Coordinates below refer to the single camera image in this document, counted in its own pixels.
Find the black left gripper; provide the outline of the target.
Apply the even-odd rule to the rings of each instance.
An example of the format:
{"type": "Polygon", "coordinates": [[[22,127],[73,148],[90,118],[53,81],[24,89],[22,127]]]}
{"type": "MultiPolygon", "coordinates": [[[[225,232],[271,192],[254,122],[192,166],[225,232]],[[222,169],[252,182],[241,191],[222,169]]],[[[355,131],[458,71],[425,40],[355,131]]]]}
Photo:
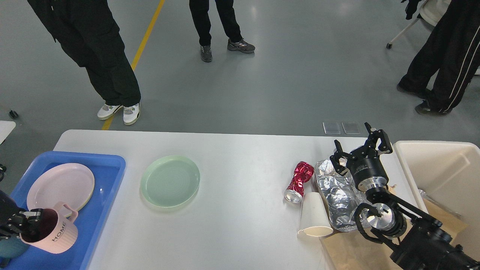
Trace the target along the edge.
{"type": "Polygon", "coordinates": [[[0,191],[0,239],[19,238],[28,232],[22,224],[8,223],[15,214],[19,222],[39,222],[42,219],[42,210],[19,210],[11,197],[0,191]]]}

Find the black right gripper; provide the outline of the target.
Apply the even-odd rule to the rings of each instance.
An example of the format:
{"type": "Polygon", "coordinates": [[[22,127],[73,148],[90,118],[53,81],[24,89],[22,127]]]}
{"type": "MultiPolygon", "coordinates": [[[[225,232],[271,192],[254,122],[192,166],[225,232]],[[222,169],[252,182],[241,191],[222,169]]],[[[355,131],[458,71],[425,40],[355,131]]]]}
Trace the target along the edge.
{"type": "Polygon", "coordinates": [[[385,187],[389,182],[389,177],[380,161],[383,154],[393,152],[388,134],[382,129],[371,127],[365,122],[365,127],[369,132],[367,140],[363,145],[365,149],[355,149],[351,153],[346,153],[338,140],[334,140],[336,150],[330,156],[331,164],[334,170],[340,176],[345,176],[350,171],[353,177],[355,187],[362,192],[371,188],[385,187]],[[340,159],[347,161],[346,166],[340,164],[340,159]]]}

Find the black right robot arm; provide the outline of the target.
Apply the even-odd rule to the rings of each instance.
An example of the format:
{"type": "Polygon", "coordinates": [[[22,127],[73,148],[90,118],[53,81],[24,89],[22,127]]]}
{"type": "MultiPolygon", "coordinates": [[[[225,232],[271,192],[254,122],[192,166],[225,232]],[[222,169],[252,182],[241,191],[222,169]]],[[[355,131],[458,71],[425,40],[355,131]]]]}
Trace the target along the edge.
{"type": "Polygon", "coordinates": [[[380,155],[393,151],[387,133],[365,123],[369,136],[362,146],[344,152],[335,140],[330,160],[336,173],[352,175],[367,202],[355,209],[353,220],[368,241],[391,248],[391,260],[403,270],[478,270],[479,262],[463,246],[451,245],[442,222],[392,194],[380,155]]]}

